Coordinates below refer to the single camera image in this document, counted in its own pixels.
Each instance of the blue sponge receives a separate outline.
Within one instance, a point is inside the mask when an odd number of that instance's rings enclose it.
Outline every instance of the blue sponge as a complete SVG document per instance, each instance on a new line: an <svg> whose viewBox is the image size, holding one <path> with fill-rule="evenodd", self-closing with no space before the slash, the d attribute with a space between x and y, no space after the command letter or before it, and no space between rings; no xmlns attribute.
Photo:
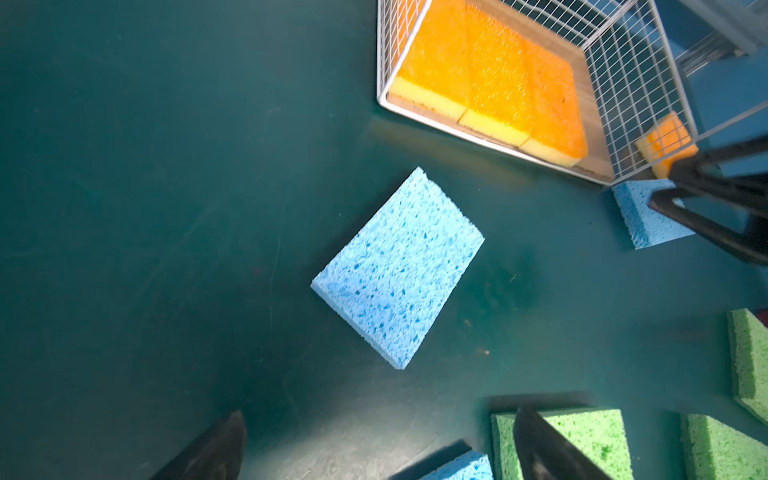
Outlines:
<svg viewBox="0 0 768 480"><path fill-rule="evenodd" d="M665 188L674 188L671 180L630 180L613 188L636 249L694 234L688 227L648 206L650 195Z"/></svg>
<svg viewBox="0 0 768 480"><path fill-rule="evenodd" d="M421 480L493 480L488 456L471 450Z"/></svg>
<svg viewBox="0 0 768 480"><path fill-rule="evenodd" d="M480 231L417 168L312 289L404 369L482 245Z"/></svg>

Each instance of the dark green tabletop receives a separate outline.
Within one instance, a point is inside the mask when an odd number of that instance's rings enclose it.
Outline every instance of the dark green tabletop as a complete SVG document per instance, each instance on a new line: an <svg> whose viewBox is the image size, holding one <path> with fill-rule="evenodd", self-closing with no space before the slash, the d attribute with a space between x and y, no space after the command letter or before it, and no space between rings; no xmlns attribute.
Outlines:
<svg viewBox="0 0 768 480"><path fill-rule="evenodd" d="M385 478L490 452L523 394L621 408L638 479L683 478L677 412L768 442L724 323L758 272L699 237L634 251L610 192L381 109L373 0L0 26L4 478L142 480L238 408L241 478ZM486 241L396 371L310 281L417 166Z"/></svg>

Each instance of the wire grid side panel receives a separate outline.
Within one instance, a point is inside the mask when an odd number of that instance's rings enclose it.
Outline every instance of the wire grid side panel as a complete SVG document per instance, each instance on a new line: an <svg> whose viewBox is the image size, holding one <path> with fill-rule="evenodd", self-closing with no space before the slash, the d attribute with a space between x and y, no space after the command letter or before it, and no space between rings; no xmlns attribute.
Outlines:
<svg viewBox="0 0 768 480"><path fill-rule="evenodd" d="M639 0L585 52L617 179L646 167L634 143L668 114L677 112L682 125L695 131L657 25L649 0ZM690 142L682 128L674 139L665 153Z"/></svg>
<svg viewBox="0 0 768 480"><path fill-rule="evenodd" d="M581 46L620 7L615 0L502 0L523 15Z"/></svg>
<svg viewBox="0 0 768 480"><path fill-rule="evenodd" d="M426 0L379 0L379 75L376 96L384 91L406 47Z"/></svg>

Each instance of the white wire basket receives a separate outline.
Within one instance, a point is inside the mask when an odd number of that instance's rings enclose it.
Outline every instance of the white wire basket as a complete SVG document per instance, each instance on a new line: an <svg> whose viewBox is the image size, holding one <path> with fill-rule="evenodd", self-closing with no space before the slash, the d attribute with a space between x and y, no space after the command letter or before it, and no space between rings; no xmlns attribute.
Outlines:
<svg viewBox="0 0 768 480"><path fill-rule="evenodd" d="M504 4L501 0L468 0L489 1L514 9L584 52L607 145L604 161L610 163L607 169L612 175L595 175L578 164L572 168L550 164L393 102L389 88L432 0L379 0L378 102L467 141L604 185L617 184L651 166L635 141L672 112L677 112L690 135L682 134L680 145L675 144L673 151L666 148L666 154L653 164L696 142L697 128L654 0L506 0ZM404 18L406 12L412 17Z"/></svg>

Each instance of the basket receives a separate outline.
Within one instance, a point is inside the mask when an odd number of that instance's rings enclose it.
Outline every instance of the basket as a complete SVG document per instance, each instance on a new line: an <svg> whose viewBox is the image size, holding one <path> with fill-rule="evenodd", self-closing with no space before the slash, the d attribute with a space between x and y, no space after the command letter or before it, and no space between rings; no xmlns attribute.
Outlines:
<svg viewBox="0 0 768 480"><path fill-rule="evenodd" d="M402 8L402 2L408 8ZM635 141L673 111L690 136L681 135L686 140L678 143L685 144L667 146L666 155L653 163L698 139L654 0L467 2L571 63L588 158L574 167L550 164L389 93L432 0L379 0L376 97L384 108L484 147L603 185L617 184L650 166ZM404 12L412 12L414 18L403 18Z"/></svg>

